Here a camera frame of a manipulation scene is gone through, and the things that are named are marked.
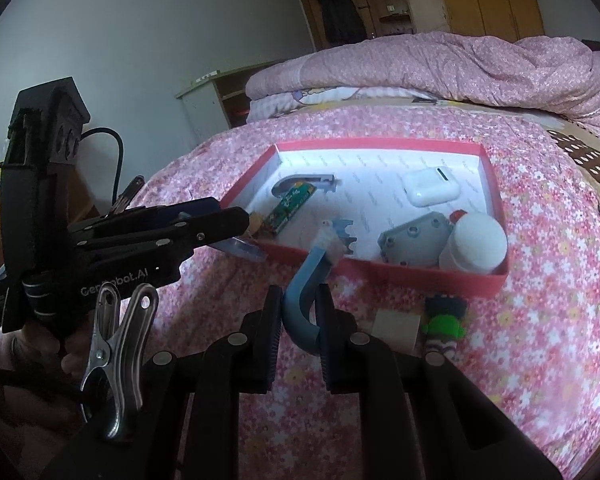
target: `folded blanket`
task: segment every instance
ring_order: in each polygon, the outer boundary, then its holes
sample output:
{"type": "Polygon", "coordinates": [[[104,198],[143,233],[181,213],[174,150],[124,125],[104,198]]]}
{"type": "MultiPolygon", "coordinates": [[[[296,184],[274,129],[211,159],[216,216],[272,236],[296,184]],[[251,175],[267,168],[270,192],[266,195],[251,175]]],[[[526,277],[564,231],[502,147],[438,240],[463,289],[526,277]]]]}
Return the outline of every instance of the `folded blanket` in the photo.
{"type": "Polygon", "coordinates": [[[389,36],[322,50],[253,76],[252,100],[281,92],[388,86],[491,106],[539,108],[600,136],[600,52],[573,38],[516,43],[446,32],[389,36]]]}

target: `pink floral bedspread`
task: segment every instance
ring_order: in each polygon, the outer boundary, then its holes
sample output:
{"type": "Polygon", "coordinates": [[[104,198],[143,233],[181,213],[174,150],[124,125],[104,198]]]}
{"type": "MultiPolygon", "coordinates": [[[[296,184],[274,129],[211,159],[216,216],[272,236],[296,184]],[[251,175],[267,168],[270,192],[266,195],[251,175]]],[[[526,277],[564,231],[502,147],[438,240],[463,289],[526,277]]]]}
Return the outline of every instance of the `pink floral bedspread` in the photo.
{"type": "Polygon", "coordinates": [[[491,106],[564,115],[600,136],[600,51],[574,38],[516,43],[447,32],[403,34],[299,57],[257,73],[254,106],[267,96],[322,87],[394,87],[491,106]]]}
{"type": "MultiPolygon", "coordinates": [[[[455,108],[347,107],[236,128],[156,174],[135,204],[220,198],[272,143],[308,137],[475,140],[495,167],[511,271],[492,300],[471,299],[458,367],[572,479],[600,443],[600,199],[534,123],[455,108]]],[[[262,307],[295,269],[203,248],[160,289],[147,355],[201,351],[262,307]]],[[[372,321],[379,307],[420,312],[421,294],[334,276],[336,306],[372,321]]],[[[359,479],[356,396],[324,389],[318,358],[283,334],[273,391],[243,396],[240,478],[359,479]]]]}

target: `gray wall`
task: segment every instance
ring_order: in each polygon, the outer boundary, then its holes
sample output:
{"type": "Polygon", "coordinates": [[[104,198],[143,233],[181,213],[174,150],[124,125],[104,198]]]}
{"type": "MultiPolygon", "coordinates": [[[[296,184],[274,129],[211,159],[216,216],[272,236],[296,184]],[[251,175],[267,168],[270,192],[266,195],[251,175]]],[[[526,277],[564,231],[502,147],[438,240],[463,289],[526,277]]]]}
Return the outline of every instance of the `gray wall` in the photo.
{"type": "Polygon", "coordinates": [[[591,0],[538,0],[548,36],[600,41],[600,13],[591,0]]]}
{"type": "MultiPolygon", "coordinates": [[[[17,93],[72,76],[91,113],[125,142],[121,190],[194,147],[174,94],[211,70],[312,51],[298,0],[13,0],[0,17],[0,160],[17,93]]],[[[85,140],[78,170],[110,203],[116,143],[85,140]]]]}

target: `silver clip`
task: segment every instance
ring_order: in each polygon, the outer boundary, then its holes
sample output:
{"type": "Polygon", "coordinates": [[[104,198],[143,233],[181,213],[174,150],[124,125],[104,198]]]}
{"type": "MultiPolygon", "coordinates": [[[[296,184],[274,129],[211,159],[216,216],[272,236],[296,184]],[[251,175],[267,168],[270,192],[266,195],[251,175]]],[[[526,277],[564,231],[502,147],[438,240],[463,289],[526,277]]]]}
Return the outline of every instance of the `silver clip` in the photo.
{"type": "MultiPolygon", "coordinates": [[[[144,346],[158,307],[158,292],[143,283],[134,290],[120,323],[120,294],[115,285],[103,283],[98,292],[93,317],[93,336],[89,360],[80,390],[100,394],[110,388],[116,406],[109,424],[107,439],[124,438],[133,432],[135,416],[142,407],[140,365],[144,346]],[[104,378],[98,369],[104,371],[104,378]]],[[[82,405],[85,420],[91,418],[91,407],[82,405]]]]}

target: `red object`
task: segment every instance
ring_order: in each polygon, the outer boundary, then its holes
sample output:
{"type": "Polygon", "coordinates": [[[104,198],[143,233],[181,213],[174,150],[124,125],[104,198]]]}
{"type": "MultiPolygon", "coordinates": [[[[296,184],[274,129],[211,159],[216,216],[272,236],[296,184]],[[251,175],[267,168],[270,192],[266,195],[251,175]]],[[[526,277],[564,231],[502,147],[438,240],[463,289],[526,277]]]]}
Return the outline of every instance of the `red object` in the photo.
{"type": "Polygon", "coordinates": [[[450,215],[449,215],[449,221],[452,224],[455,224],[456,222],[458,222],[459,219],[461,219],[464,215],[466,215],[466,211],[464,209],[456,209],[455,211],[453,211],[450,215]]]}
{"type": "MultiPolygon", "coordinates": [[[[380,149],[380,150],[418,150],[427,152],[461,153],[478,155],[482,161],[484,173],[489,187],[491,205],[495,219],[502,225],[505,233],[506,222],[498,181],[493,171],[486,150],[475,142],[459,142],[453,140],[404,139],[398,137],[347,137],[342,139],[294,140],[280,142],[271,146],[244,174],[234,186],[222,197],[222,207],[228,207],[238,194],[250,183],[251,179],[264,167],[265,163],[276,154],[276,151],[288,152],[299,150],[346,150],[346,149],[380,149]]],[[[307,256],[307,251],[293,247],[285,247],[265,240],[258,244],[277,262],[289,265],[300,265],[307,256]]],[[[374,283],[396,283],[423,290],[456,296],[480,296],[492,298],[504,285],[509,274],[509,254],[493,274],[469,274],[467,272],[446,272],[440,269],[418,269],[403,267],[382,262],[343,258],[333,269],[336,274],[350,278],[362,278],[374,283]]]]}

